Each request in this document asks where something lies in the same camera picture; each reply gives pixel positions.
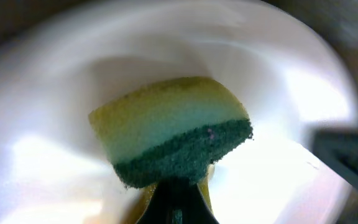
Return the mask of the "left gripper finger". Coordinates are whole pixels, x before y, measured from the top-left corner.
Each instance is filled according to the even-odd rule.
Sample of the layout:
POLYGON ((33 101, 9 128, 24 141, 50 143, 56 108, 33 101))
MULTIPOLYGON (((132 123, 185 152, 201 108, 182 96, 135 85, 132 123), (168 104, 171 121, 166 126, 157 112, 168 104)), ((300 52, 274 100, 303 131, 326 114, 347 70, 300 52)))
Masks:
POLYGON ((181 214, 182 224, 218 224, 198 184, 186 179, 163 180, 137 224, 171 224, 181 214))

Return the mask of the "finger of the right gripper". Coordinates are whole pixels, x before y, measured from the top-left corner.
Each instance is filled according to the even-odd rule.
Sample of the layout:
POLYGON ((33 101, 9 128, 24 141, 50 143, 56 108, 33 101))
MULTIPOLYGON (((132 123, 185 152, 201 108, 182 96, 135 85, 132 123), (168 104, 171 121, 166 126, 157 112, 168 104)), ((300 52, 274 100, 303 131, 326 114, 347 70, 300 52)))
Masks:
POLYGON ((317 130, 311 148, 317 158, 358 190, 358 132, 317 130))

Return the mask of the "green yellow sponge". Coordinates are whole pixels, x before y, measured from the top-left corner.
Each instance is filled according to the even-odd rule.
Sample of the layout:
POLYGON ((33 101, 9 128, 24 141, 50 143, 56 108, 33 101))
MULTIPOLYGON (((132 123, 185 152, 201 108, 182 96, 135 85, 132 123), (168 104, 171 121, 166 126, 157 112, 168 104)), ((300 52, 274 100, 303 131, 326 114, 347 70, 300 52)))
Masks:
POLYGON ((242 103, 209 77, 143 86, 93 110, 89 123, 121 182, 153 190, 176 177, 209 199, 208 169, 253 137, 242 103))

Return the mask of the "pale blue-white plate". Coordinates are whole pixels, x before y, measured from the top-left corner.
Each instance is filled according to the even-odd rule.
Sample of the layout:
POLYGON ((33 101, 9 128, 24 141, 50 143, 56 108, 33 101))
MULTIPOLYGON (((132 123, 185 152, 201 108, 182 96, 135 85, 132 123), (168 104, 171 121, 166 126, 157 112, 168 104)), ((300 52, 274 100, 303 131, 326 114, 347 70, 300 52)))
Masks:
POLYGON ((312 155, 314 128, 358 128, 354 83, 309 27, 260 1, 98 2, 0 50, 0 223, 122 223, 119 181, 88 122, 147 83, 204 75, 243 103, 254 138, 209 182, 221 223, 332 223, 349 184, 312 155))

